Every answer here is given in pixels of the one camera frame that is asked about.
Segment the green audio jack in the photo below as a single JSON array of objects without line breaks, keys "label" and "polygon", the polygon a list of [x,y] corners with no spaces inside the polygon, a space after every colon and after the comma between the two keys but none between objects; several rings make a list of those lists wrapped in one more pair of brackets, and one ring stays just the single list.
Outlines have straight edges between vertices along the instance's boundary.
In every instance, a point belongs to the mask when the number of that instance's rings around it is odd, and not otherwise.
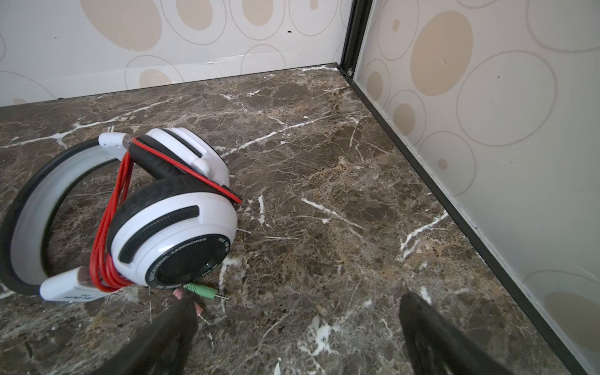
[{"label": "green audio jack", "polygon": [[200,297],[215,299],[215,297],[220,299],[228,299],[227,297],[217,294],[218,290],[215,288],[208,287],[206,285],[198,285],[198,284],[186,284],[184,288],[187,290],[199,295]]}]

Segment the ear cushion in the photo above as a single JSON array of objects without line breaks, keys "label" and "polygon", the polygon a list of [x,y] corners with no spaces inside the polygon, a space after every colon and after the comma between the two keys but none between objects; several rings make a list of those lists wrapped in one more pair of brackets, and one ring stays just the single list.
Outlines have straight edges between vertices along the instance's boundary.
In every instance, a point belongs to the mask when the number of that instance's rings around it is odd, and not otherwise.
[{"label": "ear cushion", "polygon": [[144,186],[128,197],[116,210],[106,238],[106,248],[110,249],[119,229],[138,212],[163,199],[187,193],[219,194],[215,188],[206,185],[204,182],[190,175],[166,178]]},{"label": "ear cushion", "polygon": [[[174,159],[180,162],[181,164],[189,167],[189,165],[183,160],[181,160],[179,156],[175,155],[173,151],[166,148],[162,143],[155,140],[151,136],[144,134],[141,137],[139,137],[138,140],[144,145],[150,146],[156,151],[162,152],[171,159]],[[173,166],[169,162],[164,161],[158,156],[151,154],[150,152],[136,146],[133,143],[129,146],[129,154],[131,155],[131,158],[133,159],[133,161],[136,162],[137,165],[144,168],[144,170],[150,173],[150,175],[155,179],[163,179],[184,174],[182,171],[177,169],[177,167]]]}]

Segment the marble surface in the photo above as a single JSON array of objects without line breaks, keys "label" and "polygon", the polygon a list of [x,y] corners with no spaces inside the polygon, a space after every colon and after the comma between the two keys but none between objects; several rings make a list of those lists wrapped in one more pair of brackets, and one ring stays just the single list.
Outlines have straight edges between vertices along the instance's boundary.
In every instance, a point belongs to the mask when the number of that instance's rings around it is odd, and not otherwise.
[{"label": "marble surface", "polygon": [[[230,299],[202,301],[214,324],[200,324],[187,374],[411,374],[397,317],[408,291],[514,373],[568,373],[332,67],[0,108],[0,217],[66,147],[167,126],[213,145],[244,198],[232,252],[204,280]],[[87,264],[115,172],[60,209],[56,272]],[[134,190],[150,182],[136,169]],[[7,374],[86,373],[174,301],[138,286],[87,304],[1,298]]]}]

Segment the audio jack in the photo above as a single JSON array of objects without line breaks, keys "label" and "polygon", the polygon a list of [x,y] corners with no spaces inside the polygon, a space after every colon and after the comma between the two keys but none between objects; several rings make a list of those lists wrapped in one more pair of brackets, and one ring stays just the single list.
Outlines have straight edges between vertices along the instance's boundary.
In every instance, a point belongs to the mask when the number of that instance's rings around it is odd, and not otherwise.
[{"label": "audio jack", "polygon": [[200,297],[204,297],[204,298],[215,299],[215,297],[216,297],[216,298],[220,298],[220,299],[229,299],[228,297],[225,297],[224,295],[217,294],[217,292],[218,292],[217,289],[208,287],[206,285],[198,285],[198,284],[190,283],[190,284],[184,285],[184,288],[186,288],[187,290],[199,295]]},{"label": "audio jack", "polygon": [[[177,288],[173,291],[173,295],[177,298],[177,299],[182,299],[184,296],[184,290],[181,288]],[[196,308],[196,315],[202,319],[203,322],[205,322],[207,325],[211,325],[211,321],[208,320],[207,318],[205,318],[202,315],[202,312],[204,311],[204,309],[197,303],[194,302],[194,307]]]}]

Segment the wall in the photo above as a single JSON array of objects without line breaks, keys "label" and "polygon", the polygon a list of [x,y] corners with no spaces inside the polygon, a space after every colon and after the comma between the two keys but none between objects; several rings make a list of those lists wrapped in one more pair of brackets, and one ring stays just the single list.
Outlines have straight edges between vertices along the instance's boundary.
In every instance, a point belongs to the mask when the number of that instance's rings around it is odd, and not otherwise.
[{"label": "wall", "polygon": [[352,0],[4,0],[0,106],[339,61]]},{"label": "wall", "polygon": [[600,2],[375,0],[359,86],[600,373]]}]

